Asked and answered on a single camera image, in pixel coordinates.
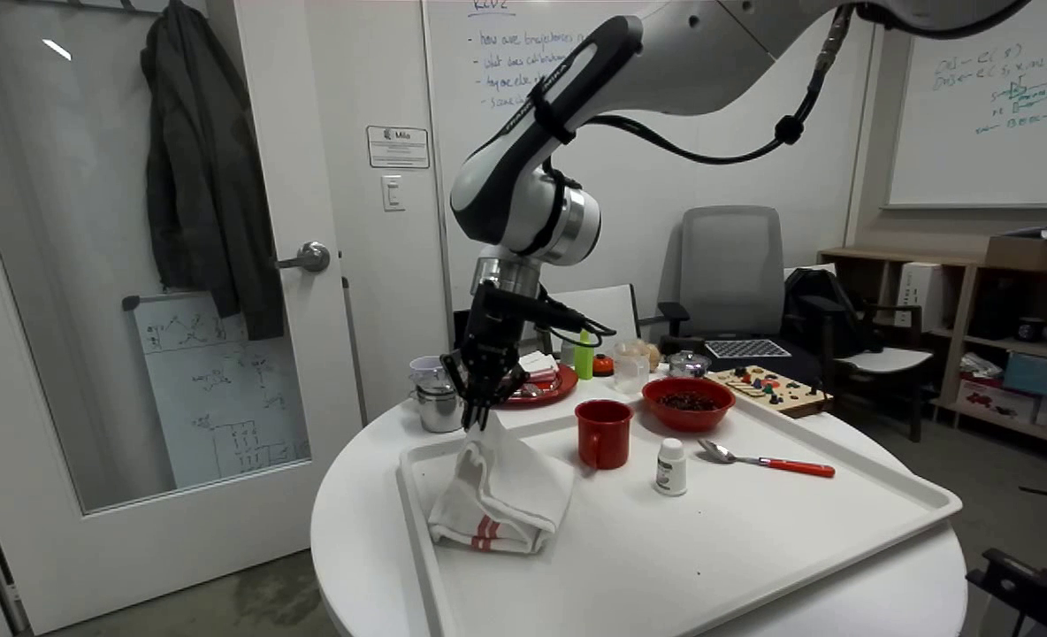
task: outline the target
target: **red cup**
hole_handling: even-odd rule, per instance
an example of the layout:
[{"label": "red cup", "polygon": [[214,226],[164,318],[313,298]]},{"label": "red cup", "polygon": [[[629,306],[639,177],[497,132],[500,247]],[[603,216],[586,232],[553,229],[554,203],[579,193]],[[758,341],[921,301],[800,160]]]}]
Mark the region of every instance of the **red cup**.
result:
[{"label": "red cup", "polygon": [[579,420],[579,461],[599,469],[623,467],[629,455],[632,409],[616,400],[590,400],[574,409]]}]

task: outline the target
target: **spoon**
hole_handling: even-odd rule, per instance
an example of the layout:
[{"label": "spoon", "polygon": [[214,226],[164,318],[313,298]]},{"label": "spoon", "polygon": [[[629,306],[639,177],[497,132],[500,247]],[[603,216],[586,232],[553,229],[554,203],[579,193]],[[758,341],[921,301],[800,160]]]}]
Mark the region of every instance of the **spoon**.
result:
[{"label": "spoon", "polygon": [[701,438],[701,449],[713,464],[758,464],[758,467],[780,467],[794,473],[818,473],[818,479],[835,479],[830,464],[803,464],[803,461],[780,461],[780,455],[737,455],[729,445]]}]

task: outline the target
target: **dark jacket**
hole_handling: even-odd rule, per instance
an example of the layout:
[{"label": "dark jacket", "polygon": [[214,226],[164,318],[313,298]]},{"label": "dark jacket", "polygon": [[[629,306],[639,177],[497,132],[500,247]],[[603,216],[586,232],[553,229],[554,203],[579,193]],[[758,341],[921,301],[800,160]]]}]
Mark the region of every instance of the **dark jacket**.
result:
[{"label": "dark jacket", "polygon": [[148,29],[148,226],[164,288],[208,290],[248,336],[283,334],[283,290],[243,83],[208,22],[172,0]]}]

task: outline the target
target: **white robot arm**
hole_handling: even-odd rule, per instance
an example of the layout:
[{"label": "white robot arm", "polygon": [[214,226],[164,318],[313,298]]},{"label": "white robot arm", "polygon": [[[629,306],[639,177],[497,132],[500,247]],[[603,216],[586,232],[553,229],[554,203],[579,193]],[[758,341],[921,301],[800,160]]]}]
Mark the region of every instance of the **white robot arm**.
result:
[{"label": "white robot arm", "polygon": [[[713,112],[738,100],[829,9],[838,16],[825,55],[838,54],[851,13],[929,40],[958,40],[1018,8],[1026,0],[663,0],[645,13],[599,25],[467,160],[449,191],[465,232],[500,247],[500,280],[476,288],[467,334],[446,357],[467,400],[465,427],[485,427],[488,407],[528,379],[517,368],[525,322],[590,327],[553,306],[539,283],[543,261],[585,261],[603,232],[599,203],[544,167],[559,146],[574,142],[577,126],[607,110]],[[800,139],[811,104],[815,96],[780,125],[780,142]]]}]

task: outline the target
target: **desk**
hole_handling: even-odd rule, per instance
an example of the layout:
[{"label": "desk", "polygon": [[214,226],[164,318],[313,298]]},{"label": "desk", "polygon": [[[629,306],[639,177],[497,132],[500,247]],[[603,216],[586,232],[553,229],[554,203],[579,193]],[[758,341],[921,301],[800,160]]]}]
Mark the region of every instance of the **desk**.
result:
[{"label": "desk", "polygon": [[[547,420],[593,395],[616,394],[605,383],[579,383],[568,400],[543,409],[501,409],[501,420],[505,427]],[[803,426],[903,467],[874,438],[830,413],[803,419]],[[313,560],[317,587],[346,633],[429,633],[419,564],[397,488],[397,464],[399,453],[439,438],[449,435],[429,435],[412,403],[397,403],[353,435],[317,485],[313,512]],[[961,630],[967,598],[958,539],[950,527],[936,527],[896,551],[738,617],[718,633],[948,637]]]}]

